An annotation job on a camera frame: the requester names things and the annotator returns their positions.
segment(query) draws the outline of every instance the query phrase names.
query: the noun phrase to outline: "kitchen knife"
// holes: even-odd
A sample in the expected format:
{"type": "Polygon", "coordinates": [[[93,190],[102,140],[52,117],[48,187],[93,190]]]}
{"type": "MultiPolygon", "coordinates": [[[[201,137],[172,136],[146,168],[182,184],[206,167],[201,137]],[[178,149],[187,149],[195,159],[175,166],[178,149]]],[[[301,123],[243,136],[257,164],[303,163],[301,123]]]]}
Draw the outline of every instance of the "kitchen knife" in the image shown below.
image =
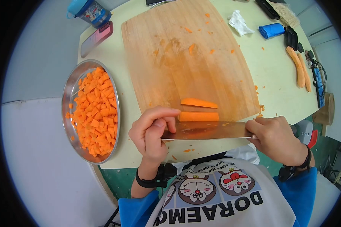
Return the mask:
{"type": "Polygon", "coordinates": [[[257,137],[246,130],[245,122],[176,122],[176,133],[165,130],[163,140],[201,140],[257,137]]]}

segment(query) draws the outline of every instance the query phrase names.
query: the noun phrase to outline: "stainless steel bowl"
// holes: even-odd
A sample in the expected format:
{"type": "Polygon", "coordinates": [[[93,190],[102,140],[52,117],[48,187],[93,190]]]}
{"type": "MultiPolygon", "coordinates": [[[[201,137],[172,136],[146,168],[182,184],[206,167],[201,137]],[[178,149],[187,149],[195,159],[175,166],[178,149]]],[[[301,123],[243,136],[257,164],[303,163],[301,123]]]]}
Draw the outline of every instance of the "stainless steel bowl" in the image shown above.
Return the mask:
{"type": "Polygon", "coordinates": [[[116,152],[116,147],[117,147],[119,137],[116,138],[114,148],[110,154],[106,154],[104,156],[97,155],[97,157],[93,157],[91,154],[89,154],[88,149],[82,148],[82,145],[78,139],[76,130],[71,124],[72,119],[71,118],[67,119],[65,116],[67,112],[69,112],[70,114],[73,114],[73,111],[76,110],[76,102],[74,102],[73,100],[74,98],[77,97],[77,94],[74,96],[72,95],[78,91],[78,81],[80,79],[84,79],[87,73],[92,72],[97,67],[102,67],[107,72],[112,82],[113,88],[114,88],[116,104],[117,104],[117,135],[119,136],[120,135],[119,134],[120,132],[120,105],[119,105],[119,99],[118,99],[118,95],[117,95],[117,91],[115,87],[115,82],[109,70],[101,62],[93,60],[93,59],[89,59],[89,60],[82,61],[81,63],[79,63],[69,75],[66,85],[64,86],[63,97],[62,97],[62,120],[63,120],[64,130],[66,131],[66,134],[67,134],[67,138],[79,156],[81,156],[84,160],[88,161],[89,163],[92,163],[95,165],[105,163],[106,161],[110,159],[110,157],[116,152]],[[72,109],[69,108],[70,103],[73,103],[72,109]]]}

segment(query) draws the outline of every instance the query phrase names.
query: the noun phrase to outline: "wooden cutting board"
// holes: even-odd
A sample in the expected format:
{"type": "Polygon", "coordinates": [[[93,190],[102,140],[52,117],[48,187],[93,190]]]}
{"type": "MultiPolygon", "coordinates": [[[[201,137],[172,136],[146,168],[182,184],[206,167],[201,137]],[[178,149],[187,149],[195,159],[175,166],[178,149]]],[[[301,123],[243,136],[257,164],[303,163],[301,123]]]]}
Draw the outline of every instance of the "wooden cutting board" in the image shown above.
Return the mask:
{"type": "Polygon", "coordinates": [[[237,121],[260,112],[250,71],[231,27],[208,0],[160,5],[124,22],[121,30],[142,113],[161,105],[218,111],[220,121],[237,121]],[[219,108],[184,106],[183,98],[207,100],[219,108]]]}

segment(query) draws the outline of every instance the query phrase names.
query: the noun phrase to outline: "white table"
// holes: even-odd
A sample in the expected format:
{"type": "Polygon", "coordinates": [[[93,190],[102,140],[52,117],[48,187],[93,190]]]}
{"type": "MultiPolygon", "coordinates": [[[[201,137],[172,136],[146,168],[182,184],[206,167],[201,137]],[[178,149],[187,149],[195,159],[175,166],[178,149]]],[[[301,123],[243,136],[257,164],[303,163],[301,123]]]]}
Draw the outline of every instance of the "white table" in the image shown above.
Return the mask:
{"type": "MultiPolygon", "coordinates": [[[[264,117],[270,118],[285,116],[289,124],[295,124],[318,110],[316,90],[312,88],[307,93],[305,88],[297,86],[296,67],[287,54],[284,45],[284,36],[277,36],[265,40],[258,31],[261,25],[277,23],[271,20],[260,9],[255,1],[235,2],[231,0],[211,0],[220,15],[227,21],[227,17],[234,10],[240,10],[241,15],[254,34],[242,37],[230,27],[236,41],[249,66],[254,84],[259,87],[259,102],[265,105],[264,117]]],[[[121,24],[130,18],[148,10],[144,0],[131,0],[114,9],[111,21],[114,24],[113,34],[92,50],[85,58],[80,56],[80,47],[95,29],[90,27],[80,37],[78,47],[78,63],[86,59],[101,61],[113,76],[118,90],[121,107],[121,129],[118,136],[118,147],[111,160],[101,165],[104,169],[120,169],[138,167],[141,155],[130,141],[128,131],[132,123],[141,115],[130,74],[125,60],[125,50],[121,35],[121,24]]],[[[300,26],[295,28],[298,41],[305,50],[311,50],[308,39],[300,26]]],[[[312,81],[312,71],[308,70],[312,81]]],[[[243,119],[247,121],[255,116],[243,119]]],[[[167,143],[169,153],[165,161],[175,162],[205,157],[248,144],[246,139],[218,139],[210,141],[172,141],[167,143]],[[192,152],[183,152],[186,149],[195,149],[192,152]]]]}

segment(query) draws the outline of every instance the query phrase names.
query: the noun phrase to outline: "crumpled tissue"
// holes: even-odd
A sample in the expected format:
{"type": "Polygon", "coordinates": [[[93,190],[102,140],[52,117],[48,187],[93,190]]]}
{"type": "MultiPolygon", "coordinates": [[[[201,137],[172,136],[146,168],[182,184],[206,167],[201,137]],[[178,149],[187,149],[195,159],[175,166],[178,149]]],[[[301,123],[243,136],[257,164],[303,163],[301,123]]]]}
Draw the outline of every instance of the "crumpled tissue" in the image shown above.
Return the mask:
{"type": "Polygon", "coordinates": [[[227,19],[229,20],[229,25],[235,28],[240,36],[254,33],[254,30],[251,30],[246,26],[245,20],[240,14],[240,10],[235,10],[227,19]]]}

